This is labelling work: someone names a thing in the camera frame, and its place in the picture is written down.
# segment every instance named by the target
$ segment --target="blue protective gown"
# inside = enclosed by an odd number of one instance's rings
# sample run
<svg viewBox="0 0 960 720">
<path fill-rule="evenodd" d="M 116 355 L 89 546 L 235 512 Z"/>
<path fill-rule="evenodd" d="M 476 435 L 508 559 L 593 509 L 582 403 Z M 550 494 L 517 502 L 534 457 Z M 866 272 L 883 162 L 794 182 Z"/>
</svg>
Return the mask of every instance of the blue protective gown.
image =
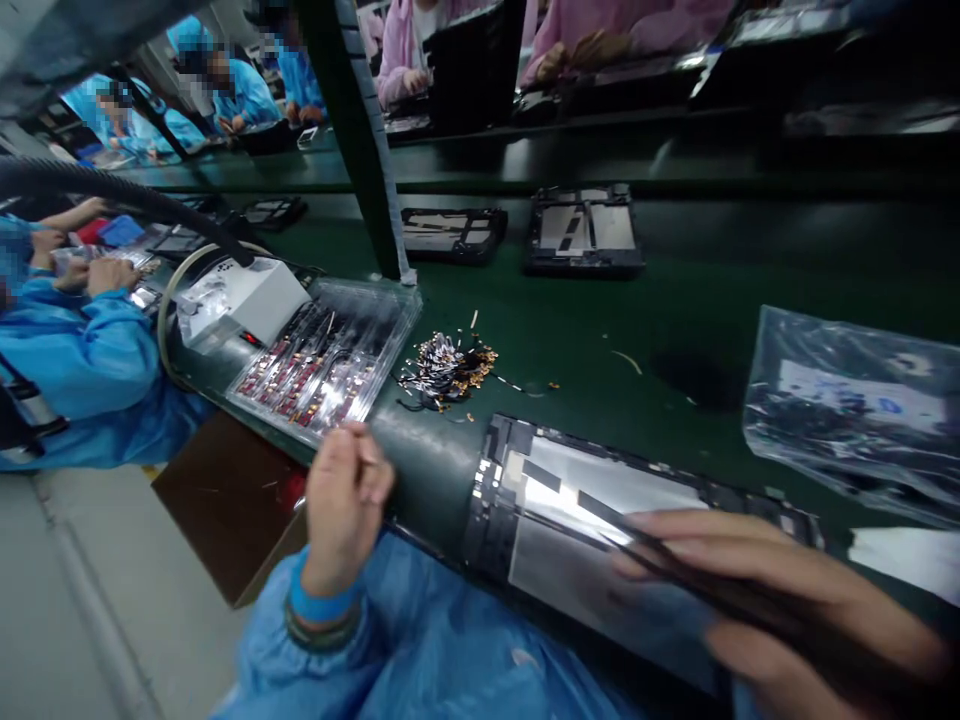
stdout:
<svg viewBox="0 0 960 720">
<path fill-rule="evenodd" d="M 163 115 L 167 128 L 185 149 L 200 145 L 205 141 L 203 133 L 197 129 L 196 125 L 173 108 L 168 108 L 166 103 L 157 97 L 145 83 L 137 78 L 134 78 L 133 81 L 144 96 L 150 100 L 153 109 Z M 126 124 L 128 135 L 125 138 L 118 138 L 120 147 L 131 155 L 135 155 L 139 160 L 150 162 L 150 150 L 156 150 L 160 157 L 175 154 L 170 143 L 167 142 L 160 131 L 135 110 L 128 112 Z"/>
<path fill-rule="evenodd" d="M 287 91 L 287 102 L 295 102 L 301 108 L 313 105 L 326 109 L 320 83 L 313 72 L 310 58 L 305 51 L 282 48 L 277 56 L 280 76 Z"/>
<path fill-rule="evenodd" d="M 281 562 L 263 589 L 217 720 L 644 717 L 572 650 L 389 533 L 361 577 L 349 644 L 307 652 L 284 620 L 295 564 Z M 738 717 L 758 717 L 736 695 Z"/>
<path fill-rule="evenodd" d="M 110 82 L 106 75 L 97 73 L 61 95 L 61 99 L 70 106 L 83 124 L 93 131 L 104 147 L 110 144 L 110 138 L 114 137 L 115 133 L 110 118 L 97 106 L 97 93 L 107 91 Z"/>
<path fill-rule="evenodd" d="M 42 440 L 44 457 L 15 466 L 0 458 L 0 472 L 164 462 L 212 412 L 167 381 L 150 322 L 127 298 L 67 295 L 47 274 L 26 282 L 0 315 L 0 352 L 70 420 Z"/>
<path fill-rule="evenodd" d="M 260 73 L 242 60 L 230 60 L 230 77 L 234 88 L 232 97 L 220 90 L 213 91 L 217 117 L 233 120 L 240 115 L 247 126 L 280 119 L 280 110 Z"/>
</svg>

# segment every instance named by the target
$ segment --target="plastic bag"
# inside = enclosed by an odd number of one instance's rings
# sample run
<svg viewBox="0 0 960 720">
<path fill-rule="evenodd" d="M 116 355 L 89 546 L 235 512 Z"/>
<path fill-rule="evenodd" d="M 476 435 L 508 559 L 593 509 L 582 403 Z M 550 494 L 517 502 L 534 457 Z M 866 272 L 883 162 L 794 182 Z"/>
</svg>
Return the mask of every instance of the plastic bag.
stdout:
<svg viewBox="0 0 960 720">
<path fill-rule="evenodd" d="M 960 526 L 960 348 L 764 307 L 743 430 L 864 505 Z"/>
</svg>

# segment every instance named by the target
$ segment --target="clear plastic tray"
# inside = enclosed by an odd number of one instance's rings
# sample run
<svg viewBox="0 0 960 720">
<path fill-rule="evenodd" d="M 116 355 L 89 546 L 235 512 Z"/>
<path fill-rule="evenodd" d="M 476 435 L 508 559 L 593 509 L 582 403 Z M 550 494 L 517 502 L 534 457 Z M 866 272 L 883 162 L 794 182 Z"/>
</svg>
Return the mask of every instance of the clear plastic tray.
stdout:
<svg viewBox="0 0 960 720">
<path fill-rule="evenodd" d="M 419 293 L 399 286 L 319 285 L 227 391 L 238 407 L 310 446 L 366 418 L 422 306 Z"/>
</svg>

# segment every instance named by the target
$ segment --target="blue wristband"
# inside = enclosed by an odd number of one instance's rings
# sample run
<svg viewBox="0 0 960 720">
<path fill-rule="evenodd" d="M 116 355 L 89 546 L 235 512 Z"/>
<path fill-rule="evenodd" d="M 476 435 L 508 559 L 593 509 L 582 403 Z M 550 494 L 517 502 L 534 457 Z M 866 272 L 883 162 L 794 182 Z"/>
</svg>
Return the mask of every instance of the blue wristband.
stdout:
<svg viewBox="0 0 960 720">
<path fill-rule="evenodd" d="M 339 620 L 353 605 L 357 597 L 357 585 L 354 583 L 339 595 L 332 597 L 314 597 L 303 589 L 301 576 L 307 564 L 307 554 L 303 553 L 293 566 L 290 578 L 290 609 L 297 617 L 313 625 Z"/>
</svg>

